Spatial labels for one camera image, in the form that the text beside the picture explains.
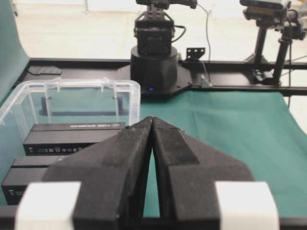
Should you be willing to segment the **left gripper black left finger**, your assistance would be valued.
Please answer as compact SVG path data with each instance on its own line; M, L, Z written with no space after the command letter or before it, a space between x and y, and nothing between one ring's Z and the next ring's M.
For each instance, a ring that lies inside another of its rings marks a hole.
M152 151L151 117L49 166L43 181L81 183L77 230L122 230L141 221Z

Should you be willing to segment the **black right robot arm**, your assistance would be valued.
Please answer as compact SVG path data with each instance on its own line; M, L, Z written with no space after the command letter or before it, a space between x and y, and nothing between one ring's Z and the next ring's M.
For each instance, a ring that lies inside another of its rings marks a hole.
M137 45L131 50L130 78L141 86L142 95L172 95L192 84L191 73L179 64L178 52L172 46L174 20L165 12L171 4L195 9L195 0L138 0L147 6L136 20L134 36Z

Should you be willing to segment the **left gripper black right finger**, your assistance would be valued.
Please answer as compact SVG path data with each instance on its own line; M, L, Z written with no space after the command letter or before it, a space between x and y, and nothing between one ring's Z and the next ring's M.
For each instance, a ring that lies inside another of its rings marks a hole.
M216 181L254 181L242 161L155 117L153 152L161 217L175 230L218 230Z

